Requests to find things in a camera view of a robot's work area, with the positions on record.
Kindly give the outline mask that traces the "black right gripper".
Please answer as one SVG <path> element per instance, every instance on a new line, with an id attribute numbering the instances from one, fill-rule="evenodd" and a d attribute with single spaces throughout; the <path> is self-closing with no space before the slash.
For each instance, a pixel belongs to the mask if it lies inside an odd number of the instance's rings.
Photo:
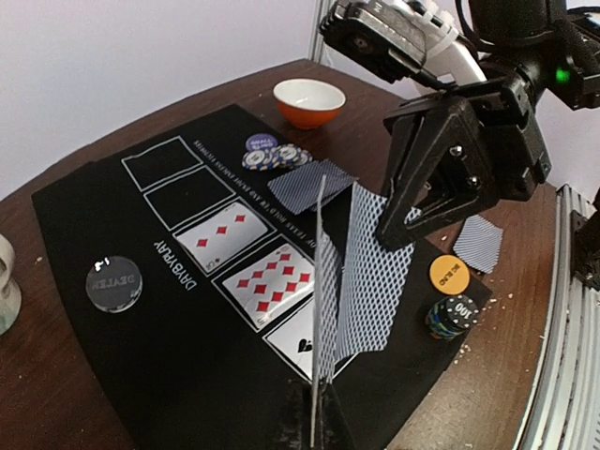
<path id="1" fill-rule="evenodd" d="M 403 248 L 504 200 L 526 202 L 548 180 L 535 98 L 520 77 L 457 86 L 453 96 L 407 101 L 383 125 L 391 136 L 377 226 Z"/>

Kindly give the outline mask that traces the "four of diamonds card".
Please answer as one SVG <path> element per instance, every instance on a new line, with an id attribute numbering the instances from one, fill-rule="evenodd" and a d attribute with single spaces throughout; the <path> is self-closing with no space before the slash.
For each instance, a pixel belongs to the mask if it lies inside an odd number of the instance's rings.
<path id="1" fill-rule="evenodd" d="M 248 207 L 233 202 L 176 239 L 204 272 L 211 273 L 268 232 Z"/>

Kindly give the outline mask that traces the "orange big blind button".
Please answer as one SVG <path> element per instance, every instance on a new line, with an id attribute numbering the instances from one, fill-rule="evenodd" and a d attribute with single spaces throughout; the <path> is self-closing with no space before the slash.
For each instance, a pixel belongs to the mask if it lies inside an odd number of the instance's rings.
<path id="1" fill-rule="evenodd" d="M 429 267 L 429 280 L 432 286 L 445 295 L 459 295 L 466 292 L 471 281 L 471 272 L 460 258 L 442 255 Z"/>

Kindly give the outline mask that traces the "dark green chip stack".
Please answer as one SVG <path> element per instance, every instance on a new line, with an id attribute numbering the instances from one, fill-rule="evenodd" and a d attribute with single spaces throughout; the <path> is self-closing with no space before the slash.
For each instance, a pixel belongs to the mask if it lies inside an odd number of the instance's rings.
<path id="1" fill-rule="evenodd" d="M 452 340 L 478 324 L 480 308 L 471 297 L 446 296 L 428 311 L 425 324 L 436 339 Z"/>

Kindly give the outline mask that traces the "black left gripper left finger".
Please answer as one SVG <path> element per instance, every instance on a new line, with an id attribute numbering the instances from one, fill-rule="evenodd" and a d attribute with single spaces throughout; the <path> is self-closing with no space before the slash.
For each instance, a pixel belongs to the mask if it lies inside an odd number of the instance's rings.
<path id="1" fill-rule="evenodd" d="M 312 441 L 312 388 L 288 381 L 276 427 L 276 449 L 308 450 Z"/>

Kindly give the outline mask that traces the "blue small blind button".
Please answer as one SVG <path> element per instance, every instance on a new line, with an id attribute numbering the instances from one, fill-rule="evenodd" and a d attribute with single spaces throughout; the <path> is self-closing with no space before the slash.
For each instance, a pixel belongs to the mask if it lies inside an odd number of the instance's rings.
<path id="1" fill-rule="evenodd" d="M 246 140 L 246 149 L 251 151 L 264 150 L 278 147 L 278 140 L 268 133 L 257 133 Z"/>

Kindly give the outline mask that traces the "white poker chip stack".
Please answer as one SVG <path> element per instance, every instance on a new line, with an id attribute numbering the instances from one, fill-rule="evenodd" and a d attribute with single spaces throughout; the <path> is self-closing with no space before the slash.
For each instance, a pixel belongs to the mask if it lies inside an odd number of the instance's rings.
<path id="1" fill-rule="evenodd" d="M 313 160 L 308 150 L 295 144 L 247 151 L 242 157 L 242 167 L 250 171 L 271 171 L 277 168 L 294 169 Z"/>

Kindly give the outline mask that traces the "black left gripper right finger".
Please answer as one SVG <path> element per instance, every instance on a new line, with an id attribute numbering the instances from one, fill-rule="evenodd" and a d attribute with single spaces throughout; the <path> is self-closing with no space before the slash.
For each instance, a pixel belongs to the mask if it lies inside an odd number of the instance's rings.
<path id="1" fill-rule="evenodd" d="M 313 393 L 313 448 L 354 450 L 355 443 L 332 384 L 319 382 Z"/>

